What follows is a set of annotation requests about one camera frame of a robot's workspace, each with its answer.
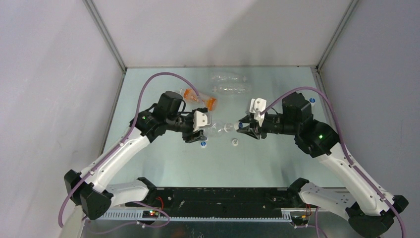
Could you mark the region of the clear bottle caps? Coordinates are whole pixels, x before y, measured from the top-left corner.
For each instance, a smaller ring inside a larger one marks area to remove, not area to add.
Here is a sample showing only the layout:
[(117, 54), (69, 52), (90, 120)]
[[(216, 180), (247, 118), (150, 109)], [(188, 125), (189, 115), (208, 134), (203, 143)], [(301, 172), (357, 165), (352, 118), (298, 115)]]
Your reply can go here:
[(219, 137), (225, 133), (235, 131), (238, 126), (234, 123), (213, 122), (209, 127), (204, 128), (204, 136), (207, 138)]

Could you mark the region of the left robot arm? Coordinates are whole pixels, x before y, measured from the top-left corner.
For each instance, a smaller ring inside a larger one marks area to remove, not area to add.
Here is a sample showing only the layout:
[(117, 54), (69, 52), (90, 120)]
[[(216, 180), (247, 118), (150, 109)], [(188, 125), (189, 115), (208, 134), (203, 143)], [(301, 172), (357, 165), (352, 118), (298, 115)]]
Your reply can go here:
[(88, 219), (96, 220), (109, 208), (125, 203), (139, 201), (148, 207), (156, 202), (154, 185), (145, 178), (120, 184), (110, 184), (110, 181), (138, 152), (167, 131), (180, 132), (185, 143), (206, 140), (208, 108), (180, 111), (184, 103), (180, 94), (164, 92), (157, 103), (130, 121), (126, 135), (112, 148), (82, 171), (69, 170), (64, 175), (70, 200), (82, 208)]

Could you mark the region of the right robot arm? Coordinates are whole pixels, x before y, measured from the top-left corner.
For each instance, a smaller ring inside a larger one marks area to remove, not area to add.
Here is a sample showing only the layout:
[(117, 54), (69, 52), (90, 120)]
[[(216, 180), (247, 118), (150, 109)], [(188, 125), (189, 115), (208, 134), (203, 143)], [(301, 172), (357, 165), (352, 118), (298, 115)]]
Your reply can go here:
[(333, 172), (348, 191), (339, 194), (299, 178), (289, 186), (289, 203), (325, 209), (346, 220), (365, 238), (387, 232), (395, 220), (400, 220), (407, 199), (380, 186), (350, 155), (337, 128), (314, 118), (311, 102), (301, 93), (287, 93), (281, 104), (282, 113), (269, 114), (266, 100), (252, 99), (247, 115), (235, 124), (236, 131), (255, 139), (268, 134), (294, 136), (297, 147)]

